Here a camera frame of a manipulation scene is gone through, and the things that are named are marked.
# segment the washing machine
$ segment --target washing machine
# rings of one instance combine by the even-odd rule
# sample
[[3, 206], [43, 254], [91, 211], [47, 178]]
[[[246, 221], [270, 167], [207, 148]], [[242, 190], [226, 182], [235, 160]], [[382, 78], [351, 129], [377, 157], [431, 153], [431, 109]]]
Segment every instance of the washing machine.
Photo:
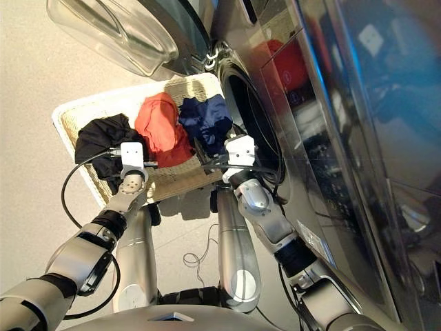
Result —
[[143, 76], [215, 74], [287, 218], [372, 319], [441, 328], [436, 0], [48, 0]]

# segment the floor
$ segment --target floor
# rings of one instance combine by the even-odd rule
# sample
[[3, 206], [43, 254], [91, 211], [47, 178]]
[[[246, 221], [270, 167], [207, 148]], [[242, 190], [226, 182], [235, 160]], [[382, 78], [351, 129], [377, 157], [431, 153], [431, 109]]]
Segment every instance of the floor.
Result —
[[[155, 79], [167, 77], [160, 72]], [[0, 292], [43, 274], [45, 265], [76, 228], [60, 203], [61, 184], [73, 161], [51, 122], [60, 104], [98, 92], [148, 83], [103, 60], [58, 29], [44, 1], [0, 1]], [[158, 287], [162, 293], [201, 287], [196, 270], [182, 263], [185, 252], [202, 254], [208, 229], [217, 222], [208, 209], [210, 187], [161, 203], [163, 222], [154, 228]], [[99, 207], [82, 178], [72, 178], [66, 200], [81, 222]], [[189, 206], [207, 207], [195, 214]], [[276, 324], [298, 330], [278, 281], [276, 263], [253, 235], [263, 279], [259, 306]], [[211, 245], [201, 267], [205, 285], [217, 285], [217, 247]], [[78, 298], [71, 312], [100, 303], [110, 292], [112, 271], [94, 296]], [[107, 305], [91, 316], [111, 313]], [[257, 312], [252, 315], [260, 319]], [[86, 319], [65, 321], [60, 330]]]

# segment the fabric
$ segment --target fabric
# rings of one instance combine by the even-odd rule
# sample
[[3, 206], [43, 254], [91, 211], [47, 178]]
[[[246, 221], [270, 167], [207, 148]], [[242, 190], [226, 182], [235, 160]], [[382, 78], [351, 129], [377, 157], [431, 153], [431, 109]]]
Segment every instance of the fabric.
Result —
[[[143, 144], [144, 160], [148, 161], [144, 139], [130, 128], [125, 115], [118, 114], [104, 119], [94, 119], [79, 131], [75, 145], [75, 163], [79, 164], [110, 147], [119, 147], [123, 142], [133, 141]], [[98, 178], [105, 179], [112, 194], [116, 194], [122, 182], [119, 177], [123, 169], [121, 158], [105, 155], [93, 160], [92, 165]]]
[[135, 129], [144, 137], [158, 168], [177, 166], [193, 156], [178, 115], [172, 98], [162, 92], [144, 100], [135, 120]]
[[233, 121], [220, 94], [204, 102], [196, 98], [184, 99], [180, 110], [179, 123], [184, 126], [190, 141], [198, 139], [210, 157], [225, 152], [223, 144]]

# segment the laundry basket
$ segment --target laundry basket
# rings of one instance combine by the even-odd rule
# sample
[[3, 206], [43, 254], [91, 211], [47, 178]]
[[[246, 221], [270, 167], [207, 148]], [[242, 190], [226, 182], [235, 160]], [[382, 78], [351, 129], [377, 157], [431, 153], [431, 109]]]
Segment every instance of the laundry basket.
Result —
[[[74, 158], [78, 132], [91, 120], [123, 113], [128, 117], [129, 124], [133, 128], [144, 99], [160, 92], [168, 93], [177, 106], [183, 103], [184, 98], [196, 97], [199, 101], [204, 101], [216, 94], [223, 95], [219, 81], [214, 75], [197, 74], [113, 90], [71, 101], [57, 107], [52, 114], [52, 120], [68, 152]], [[112, 196], [109, 186], [105, 181], [98, 179], [91, 165], [82, 167], [80, 171], [95, 199], [103, 207]], [[220, 171], [205, 174], [196, 155], [178, 166], [147, 168], [147, 172], [149, 173], [148, 203], [194, 190], [222, 178]]]

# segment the black cable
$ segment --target black cable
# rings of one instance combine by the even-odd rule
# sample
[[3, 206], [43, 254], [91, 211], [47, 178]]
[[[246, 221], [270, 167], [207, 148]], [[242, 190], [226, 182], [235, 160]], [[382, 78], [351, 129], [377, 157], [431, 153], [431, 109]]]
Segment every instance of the black cable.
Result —
[[99, 311], [101, 308], [103, 308], [105, 305], [107, 305], [113, 299], [114, 295], [116, 294], [116, 291], [118, 290], [119, 283], [121, 281], [121, 271], [119, 270], [118, 262], [116, 261], [116, 259], [113, 255], [112, 255], [112, 262], [113, 262], [113, 264], [115, 266], [115, 270], [116, 270], [116, 283], [115, 283], [115, 286], [114, 286], [112, 293], [110, 293], [110, 295], [107, 297], [107, 299], [104, 300], [100, 305], [96, 306], [95, 308], [88, 310], [87, 312], [82, 312], [80, 314], [66, 315], [66, 316], [64, 316], [65, 320], [80, 319], [82, 317], [89, 316], [89, 315]]
[[[298, 308], [298, 297], [297, 297], [297, 294], [294, 292], [294, 290], [292, 290], [292, 294], [293, 294], [293, 297], [294, 297], [294, 302], [296, 303], [296, 307]], [[300, 326], [300, 331], [303, 331], [302, 319], [300, 318], [300, 315], [297, 315], [297, 316], [298, 316], [298, 325]]]
[[326, 214], [322, 214], [321, 212], [314, 212], [316, 215], [327, 218], [327, 219], [335, 219], [337, 221], [344, 221], [345, 218], [344, 217], [335, 217], [335, 216], [329, 216]]
[[[249, 101], [249, 104], [251, 105], [252, 103], [251, 103], [251, 100], [250, 100], [250, 98], [249, 98], [249, 96], [250, 96], [250, 94], [249, 94], [249, 90], [247, 90], [247, 92], [248, 92], [248, 101]], [[277, 196], [277, 189], [278, 189], [278, 186], [282, 183], [282, 178], [283, 178], [283, 175], [284, 175], [284, 172], [285, 172], [285, 162], [283, 161], [282, 149], [280, 148], [280, 145], [279, 145], [279, 143], [278, 143], [277, 136], [276, 136], [276, 133], [275, 133], [275, 131], [274, 131], [274, 128], [273, 128], [273, 126], [272, 126], [272, 124], [271, 124], [271, 119], [269, 118], [268, 113], [265, 112], [265, 111], [263, 112], [263, 114], [265, 115], [265, 118], [266, 118], [266, 120], [267, 120], [267, 123], [268, 123], [269, 126], [271, 127], [271, 135], [272, 135], [272, 138], [273, 138], [273, 140], [274, 140], [274, 142], [275, 142], [275, 144], [276, 144], [276, 149], [277, 149], [277, 151], [275, 151], [275, 150], [272, 148], [272, 146], [271, 146], [271, 144], [269, 143], [269, 141], [267, 140], [265, 134], [263, 134], [262, 130], [260, 129], [260, 126], [259, 126], [259, 124], [258, 124], [258, 119], [256, 118], [256, 115], [254, 114], [254, 112], [252, 112], [252, 114], [253, 114], [253, 117], [254, 117], [254, 121], [255, 121], [256, 124], [257, 124], [257, 128], [258, 128], [258, 130], [260, 131], [260, 135], [261, 135], [261, 136], [263, 137], [263, 139], [266, 141], [267, 145], [271, 148], [271, 150], [272, 150], [274, 153], [277, 154], [277, 157], [278, 157], [278, 159], [277, 159], [277, 161], [278, 161], [278, 171], [277, 171], [277, 175], [276, 175], [276, 180], [275, 180], [275, 181], [271, 181], [271, 180], [266, 179], [266, 180], [268, 180], [268, 182], [270, 182], [272, 185], [274, 185], [273, 194], [274, 194], [274, 196], [276, 197], [276, 196]]]
[[259, 312], [259, 314], [262, 315], [262, 317], [266, 320], [266, 322], [268, 322], [269, 324], [271, 324], [272, 326], [274, 326], [276, 329], [278, 329], [280, 331], [285, 331], [284, 329], [279, 328], [276, 324], [274, 324], [268, 317], [266, 317], [265, 314], [263, 314], [262, 310], [260, 310], [258, 305], [256, 306], [256, 309]]
[[280, 276], [280, 281], [282, 282], [282, 287], [283, 287], [283, 291], [285, 292], [285, 296], [287, 297], [289, 304], [291, 305], [292, 309], [296, 312], [296, 314], [300, 317], [302, 317], [302, 320], [305, 322], [305, 324], [308, 327], [309, 331], [313, 331], [311, 325], [309, 324], [309, 322], [306, 320], [306, 318], [303, 316], [303, 313], [298, 309], [298, 307], [295, 305], [295, 303], [292, 301], [291, 296], [289, 295], [288, 289], [287, 289], [287, 284], [285, 284], [285, 279], [283, 278], [283, 273], [282, 273], [282, 266], [279, 264], [278, 265], [278, 274]]
[[82, 228], [81, 224], [78, 223], [78, 221], [76, 221], [76, 219], [72, 216], [72, 214], [70, 213], [68, 207], [66, 206], [66, 201], [65, 201], [65, 190], [66, 190], [66, 186], [68, 185], [69, 179], [70, 177], [72, 177], [72, 175], [81, 167], [84, 166], [86, 163], [91, 162], [91, 160], [96, 159], [97, 157], [102, 157], [103, 155], [107, 155], [110, 152], [108, 150], [98, 153], [96, 155], [94, 155], [93, 157], [90, 157], [89, 159], [81, 162], [80, 164], [76, 165], [75, 168], [73, 168], [69, 174], [67, 175], [66, 179], [64, 180], [63, 186], [61, 187], [61, 205], [63, 205], [63, 209], [64, 212], [67, 214], [67, 216], [70, 218], [70, 220], [73, 222], [73, 224], [75, 224], [78, 228]]
[[[249, 98], [249, 96], [250, 96], [249, 87], [247, 87], [247, 96], [248, 96], [248, 103], [251, 105], [252, 102], [251, 102], [251, 99]], [[258, 100], [255, 100], [255, 101], [257, 101], [257, 103], [259, 104], [259, 108], [261, 108], [261, 109], [263, 110], [263, 107], [262, 107], [262, 105], [260, 104], [260, 102], [259, 102]], [[256, 114], [255, 114], [253, 111], [251, 111], [251, 114], [253, 115], [254, 123], [256, 124], [257, 130], [259, 130], [259, 132], [260, 132], [260, 136], [263, 138], [263, 140], [265, 140], [265, 143], [267, 143], [267, 146], [268, 146], [268, 147], [269, 147], [269, 148], [270, 148], [275, 154], [278, 154], [278, 153], [273, 149], [273, 146], [271, 146], [271, 144], [269, 143], [269, 141], [268, 141], [268, 139], [267, 139], [267, 137], [266, 137], [266, 134], [263, 134], [262, 129], [260, 128], [260, 125], [259, 125], [259, 120], [256, 118]], [[267, 123], [269, 124], [269, 126], [270, 126], [271, 129], [272, 129], [272, 130], [271, 130], [271, 133], [272, 133], [273, 139], [274, 139], [274, 141], [276, 142], [276, 145], [277, 145], [277, 138], [276, 138], [276, 135], [274, 134], [274, 129], [272, 128], [272, 125], [271, 125], [271, 119], [269, 119], [267, 112], [265, 112], [264, 110], [263, 110], [263, 114], [265, 115], [265, 118], [266, 118], [266, 120], [267, 120]]]
[[237, 165], [237, 164], [203, 164], [202, 169], [222, 169], [222, 170], [227, 170], [227, 169], [242, 169], [242, 170], [252, 170], [255, 172], [264, 172], [267, 174], [273, 174], [274, 176], [277, 176], [277, 171], [269, 169], [269, 168], [265, 168], [265, 167], [255, 167], [252, 165]]

